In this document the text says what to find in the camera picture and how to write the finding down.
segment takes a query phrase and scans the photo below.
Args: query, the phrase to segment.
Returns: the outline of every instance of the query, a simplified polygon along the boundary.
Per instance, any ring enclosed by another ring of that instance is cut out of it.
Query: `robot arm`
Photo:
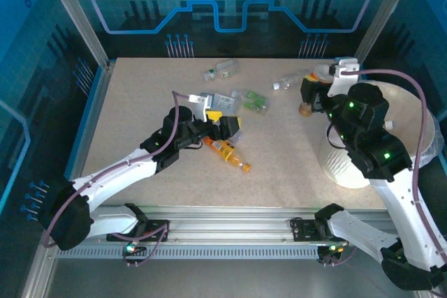
[[[402,142],[383,128],[388,101],[378,87],[357,83],[357,75],[342,74],[359,69],[357,59],[335,61],[320,67],[323,73],[314,71],[303,80],[300,111],[305,116],[312,112],[327,114],[353,164],[385,203],[399,236],[376,230],[335,204],[318,212],[316,221],[325,226],[328,234],[350,241],[381,263],[399,288],[431,290],[442,282],[442,271],[447,266],[413,201],[413,161]],[[447,242],[420,194],[419,200],[445,251]]]
[[[122,233],[139,237],[147,223],[139,208],[126,204],[110,211],[99,205],[136,181],[169,167],[179,158],[181,149],[198,144],[204,137],[227,140],[239,130],[237,117],[221,117],[219,125],[206,119],[207,97],[189,98],[201,106],[197,109],[197,118],[193,118],[187,107],[173,108],[164,118],[163,126],[139,149],[120,161],[73,181],[48,181],[51,187],[46,191],[37,217],[61,250],[71,249],[87,237],[102,234]]]

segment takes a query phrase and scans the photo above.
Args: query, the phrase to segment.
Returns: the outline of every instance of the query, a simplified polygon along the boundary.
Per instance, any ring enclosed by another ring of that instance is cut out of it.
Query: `gray floor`
[[[48,298],[412,297],[397,289],[379,264],[358,252],[346,264],[315,261],[154,260],[140,268],[117,260],[60,260]]]

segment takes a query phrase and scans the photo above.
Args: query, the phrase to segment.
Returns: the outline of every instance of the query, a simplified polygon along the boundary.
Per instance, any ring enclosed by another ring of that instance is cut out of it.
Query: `table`
[[[265,115],[241,109],[238,149],[252,165],[244,174],[204,147],[182,150],[163,172],[139,181],[105,204],[321,208],[336,202],[348,209],[383,209],[371,187],[356,190],[334,184],[316,155],[325,139],[322,114],[298,113],[300,87],[272,90],[272,83],[322,60],[239,59],[240,71],[205,82],[203,72],[223,59],[118,59],[87,155],[83,174],[118,161],[160,128],[173,107],[172,90],[182,94],[251,89],[270,98]],[[181,104],[193,107],[185,100]]]

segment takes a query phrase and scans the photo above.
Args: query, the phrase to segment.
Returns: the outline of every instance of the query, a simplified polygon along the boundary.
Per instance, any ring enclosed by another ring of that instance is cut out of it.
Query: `orange bottle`
[[[231,165],[242,168],[243,172],[250,171],[251,165],[245,163],[245,160],[242,157],[242,155],[228,141],[222,141],[222,140],[214,141],[211,140],[209,137],[205,137],[203,139],[203,143],[205,143],[209,148],[219,153],[220,156]]]

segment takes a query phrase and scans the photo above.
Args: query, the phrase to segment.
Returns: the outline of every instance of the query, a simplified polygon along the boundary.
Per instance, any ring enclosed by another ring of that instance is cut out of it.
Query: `plastic bottle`
[[[270,106],[270,102],[266,97],[250,90],[235,89],[231,92],[231,96],[240,99],[245,108],[257,113],[267,112]]]
[[[205,137],[203,139],[203,143],[216,151],[226,162],[230,163],[231,165],[240,167],[243,172],[250,171],[251,165],[245,163],[245,159],[242,157],[242,154],[238,152],[236,148],[228,141],[214,141],[209,137]]]
[[[216,69],[209,69],[203,73],[205,81],[215,80],[216,78],[231,77],[239,71],[239,62],[237,59],[229,59],[218,63]]]
[[[273,89],[287,90],[289,87],[292,87],[293,85],[301,84],[303,77],[309,75],[311,72],[312,72],[311,70],[300,70],[297,73],[292,73],[290,75],[284,76],[279,80],[279,82],[273,83]]]

